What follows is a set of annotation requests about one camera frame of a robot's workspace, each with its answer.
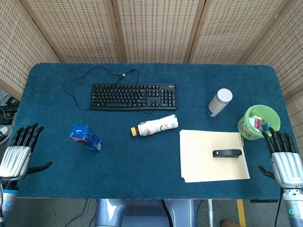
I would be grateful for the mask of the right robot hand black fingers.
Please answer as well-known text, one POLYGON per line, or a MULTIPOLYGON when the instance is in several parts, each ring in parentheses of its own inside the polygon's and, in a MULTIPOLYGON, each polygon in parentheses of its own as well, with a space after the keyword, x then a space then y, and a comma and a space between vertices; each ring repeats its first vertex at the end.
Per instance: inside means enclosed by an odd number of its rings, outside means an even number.
POLYGON ((266 140, 273 172, 258 166, 261 173, 273 180, 283 189, 301 189, 303 187, 303 163, 296 152, 294 141, 288 133, 269 128, 271 136, 262 132, 266 140))

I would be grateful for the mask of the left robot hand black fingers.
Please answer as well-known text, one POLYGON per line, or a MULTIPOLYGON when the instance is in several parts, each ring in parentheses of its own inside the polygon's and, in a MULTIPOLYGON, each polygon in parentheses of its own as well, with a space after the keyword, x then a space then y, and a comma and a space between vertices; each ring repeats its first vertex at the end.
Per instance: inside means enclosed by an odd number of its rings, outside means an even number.
POLYGON ((15 132, 0 163, 1 180, 19 182, 26 175, 42 172, 53 164, 49 161, 43 166, 29 166, 31 155, 43 129, 44 126, 38 127, 38 123, 34 123, 15 132))

